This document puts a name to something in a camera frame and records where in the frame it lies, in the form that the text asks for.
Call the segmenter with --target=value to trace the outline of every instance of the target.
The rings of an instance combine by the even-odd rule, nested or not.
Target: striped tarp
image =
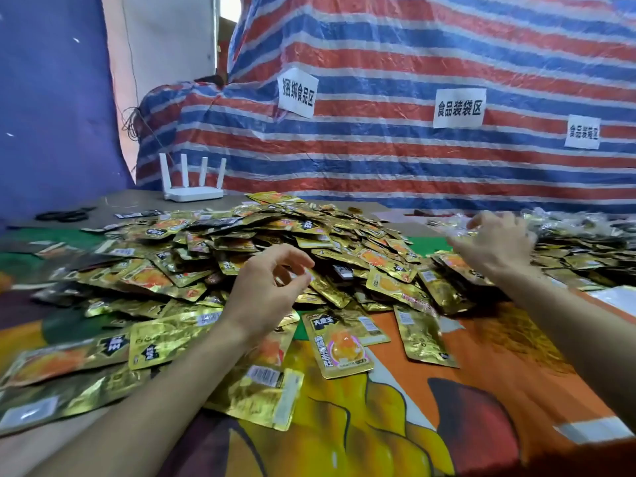
[[[313,119],[277,108],[293,66],[319,79]],[[227,158],[230,193],[636,213],[636,0],[243,0],[228,73],[146,96],[140,187],[168,151],[192,183]],[[434,129],[457,87],[487,89],[483,125]],[[602,119],[598,150],[564,146],[570,114]]]

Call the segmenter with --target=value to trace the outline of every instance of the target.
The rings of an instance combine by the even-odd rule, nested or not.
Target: white paper sign
[[[567,119],[565,146],[577,149],[598,149],[600,144],[600,119],[570,115]]]
[[[435,95],[433,128],[479,127],[485,110],[485,88],[439,89]]]
[[[318,79],[293,67],[278,77],[279,107],[303,117],[314,116]]]

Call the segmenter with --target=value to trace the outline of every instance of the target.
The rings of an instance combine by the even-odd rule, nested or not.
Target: table
[[[87,203],[97,206],[88,221],[17,225],[96,228],[115,222],[115,212],[221,210],[243,200],[244,196],[227,196],[183,204],[164,201],[160,192],[122,191]],[[336,204],[342,208],[354,205],[366,213],[386,210],[377,203]],[[414,238],[416,250],[445,247],[442,238],[424,238],[434,233],[421,224],[388,226]],[[26,298],[0,299],[0,304],[9,306],[9,312],[34,306]],[[554,374],[486,344],[480,335],[481,320],[459,318],[464,328],[445,334],[449,351],[461,366],[451,369],[407,360],[393,314],[376,313],[373,318],[392,341],[370,347],[375,360],[370,374],[324,380],[308,342],[295,340],[286,365],[302,370],[305,383],[290,430],[280,433],[203,411],[176,445],[160,475],[384,477],[464,473],[514,464],[547,451],[571,450],[576,444],[557,432],[555,425],[612,416],[578,376]],[[0,331],[0,346],[4,348],[0,366],[10,359],[10,353],[45,345],[42,327],[42,321],[36,319]],[[105,411],[0,440],[0,461],[7,462],[3,472],[24,473]]]

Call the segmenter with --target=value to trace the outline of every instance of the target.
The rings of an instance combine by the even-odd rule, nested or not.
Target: white router
[[[163,185],[163,198],[176,202],[203,201],[206,199],[218,199],[223,197],[223,176],[225,176],[225,163],[227,159],[221,159],[219,177],[216,180],[216,187],[205,185],[205,175],[207,173],[207,157],[201,160],[201,170],[199,171],[198,187],[190,187],[187,174],[187,155],[181,154],[181,180],[183,187],[172,187],[170,182],[170,170],[165,154],[159,154],[161,162],[161,181]]]

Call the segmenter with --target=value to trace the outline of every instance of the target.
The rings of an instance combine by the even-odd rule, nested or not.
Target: black scissors
[[[88,219],[88,213],[95,207],[80,207],[74,211],[43,212],[36,216],[36,221],[59,221],[60,223],[76,223]]]

